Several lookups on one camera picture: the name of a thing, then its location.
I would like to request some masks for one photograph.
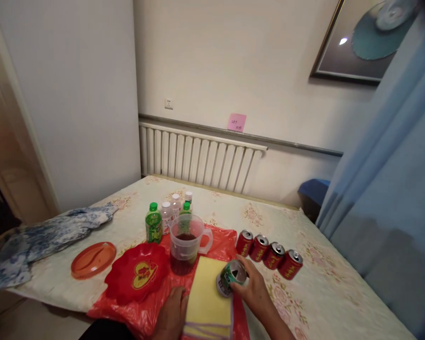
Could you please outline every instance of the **red can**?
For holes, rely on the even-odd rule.
[[[250,258],[255,262],[260,262],[261,260],[263,260],[263,255],[268,248],[268,239],[262,234],[258,234],[254,239],[252,248],[250,249]]]
[[[254,235],[250,231],[244,229],[239,234],[238,241],[236,242],[236,251],[238,254],[247,257],[253,241]]]
[[[280,275],[287,280],[292,280],[302,268],[303,262],[302,256],[297,251],[290,249],[285,253],[283,261],[278,267]]]
[[[277,242],[272,242],[269,245],[268,250],[266,250],[266,254],[263,257],[263,263],[269,269],[275,270],[284,255],[285,248]]]

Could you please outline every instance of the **framed picture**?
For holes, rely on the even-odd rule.
[[[340,0],[310,76],[378,85],[417,12],[417,0]]]

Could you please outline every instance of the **green bottle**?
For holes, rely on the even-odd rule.
[[[186,213],[192,214],[192,212],[190,211],[190,202],[184,202],[183,210],[179,212],[180,215],[183,215]]]
[[[190,203],[189,202],[185,202],[183,205],[183,210],[181,210],[179,212],[179,215],[192,215],[192,212],[190,211]],[[190,230],[190,220],[191,218],[189,217],[186,220],[182,220],[180,222],[180,226],[179,226],[179,234],[181,233],[188,233]]]
[[[162,240],[162,215],[157,210],[157,203],[150,204],[150,211],[145,216],[146,241],[160,243]]]

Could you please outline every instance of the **electrical outlet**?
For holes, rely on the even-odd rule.
[[[172,99],[165,98],[165,108],[168,109],[168,110],[173,109],[173,100]]]

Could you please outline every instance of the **white wall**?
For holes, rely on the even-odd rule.
[[[132,0],[0,0],[60,211],[140,179]]]
[[[309,80],[337,0],[135,0],[139,112],[344,151],[374,89]],[[164,108],[164,98],[174,110]],[[298,205],[339,158],[269,145],[254,196]]]

